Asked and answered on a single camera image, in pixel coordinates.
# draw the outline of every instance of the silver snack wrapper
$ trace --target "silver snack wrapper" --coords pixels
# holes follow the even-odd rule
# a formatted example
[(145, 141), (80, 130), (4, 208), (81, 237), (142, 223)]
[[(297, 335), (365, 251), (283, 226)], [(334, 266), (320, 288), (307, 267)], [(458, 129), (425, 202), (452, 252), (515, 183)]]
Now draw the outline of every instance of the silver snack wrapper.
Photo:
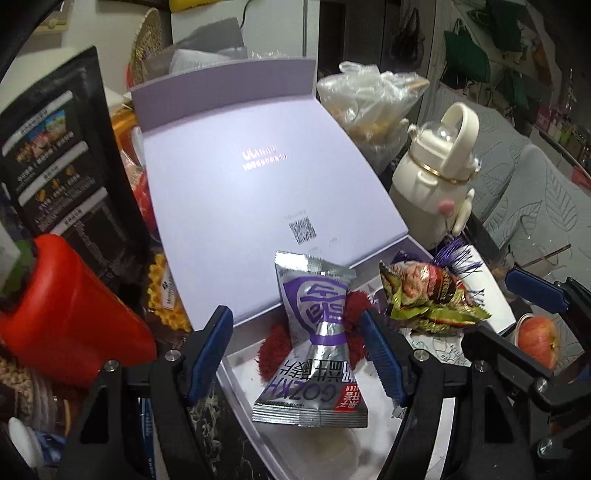
[(252, 409), (252, 420), (300, 427), (365, 428), (367, 406), (350, 368), (342, 317), (355, 272), (277, 252), (275, 267), (292, 347)]

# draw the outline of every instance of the white water bottle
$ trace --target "white water bottle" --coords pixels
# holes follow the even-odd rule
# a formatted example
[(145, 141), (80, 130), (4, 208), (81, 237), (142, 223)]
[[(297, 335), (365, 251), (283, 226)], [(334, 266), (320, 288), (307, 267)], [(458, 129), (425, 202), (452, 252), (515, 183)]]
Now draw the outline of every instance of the white water bottle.
[(441, 122), (408, 129), (413, 141), (394, 172), (390, 197), (409, 234), (427, 250), (466, 226), (474, 198), (468, 182), (480, 171), (472, 155), (478, 130), (477, 114), (461, 102)]

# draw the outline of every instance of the green candy wrapper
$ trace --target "green candy wrapper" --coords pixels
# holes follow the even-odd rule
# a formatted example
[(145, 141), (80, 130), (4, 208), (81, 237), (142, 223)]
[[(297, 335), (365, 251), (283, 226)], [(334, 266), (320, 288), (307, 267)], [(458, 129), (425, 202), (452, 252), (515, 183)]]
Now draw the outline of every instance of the green candy wrapper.
[(466, 286), (437, 265), (418, 261), (380, 263), (379, 272), (389, 303), (387, 314), (415, 330), (445, 333), (490, 318)]

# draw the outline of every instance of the green bag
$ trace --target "green bag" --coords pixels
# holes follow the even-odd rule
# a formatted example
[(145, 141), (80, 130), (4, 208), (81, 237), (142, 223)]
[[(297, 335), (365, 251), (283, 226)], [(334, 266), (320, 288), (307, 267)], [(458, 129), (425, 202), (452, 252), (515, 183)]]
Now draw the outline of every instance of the green bag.
[(472, 41), (462, 20), (458, 18), (454, 31), (446, 31), (444, 35), (447, 65), (474, 82), (490, 83), (491, 63), (488, 55)]
[(525, 94), (525, 83), (523, 78), (515, 70), (505, 69), (503, 78), (496, 88), (503, 94), (503, 97), (513, 106), (529, 108), (527, 95)]
[(486, 0), (491, 36), (501, 51), (521, 51), (521, 30), (517, 26), (521, 5), (505, 0)]

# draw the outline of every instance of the metal screw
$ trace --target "metal screw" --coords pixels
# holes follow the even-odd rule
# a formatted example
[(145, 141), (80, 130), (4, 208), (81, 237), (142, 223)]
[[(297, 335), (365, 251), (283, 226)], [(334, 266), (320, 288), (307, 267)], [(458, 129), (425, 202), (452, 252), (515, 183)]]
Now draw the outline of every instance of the metal screw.
[(546, 390), (548, 390), (548, 381), (545, 378), (539, 378), (535, 381), (534, 385), (535, 389), (540, 393), (544, 393)]
[(117, 360), (108, 360), (105, 362), (103, 368), (108, 372), (114, 372), (119, 368), (119, 362)]
[(429, 354), (429, 352), (427, 352), (426, 350), (422, 350), (422, 349), (415, 350), (415, 351), (413, 352), (413, 357), (414, 357), (416, 360), (418, 360), (419, 362), (424, 362), (424, 361), (426, 361), (426, 360), (429, 360), (429, 357), (430, 357), (430, 356), (431, 356), (431, 355)]
[(169, 350), (164, 354), (164, 358), (169, 362), (175, 362), (181, 356), (181, 352), (178, 350)]
[(538, 454), (540, 456), (549, 455), (552, 450), (552, 439), (544, 439), (538, 444)]
[(480, 373), (486, 372), (488, 370), (488, 365), (484, 360), (476, 360), (472, 365), (476, 368)]

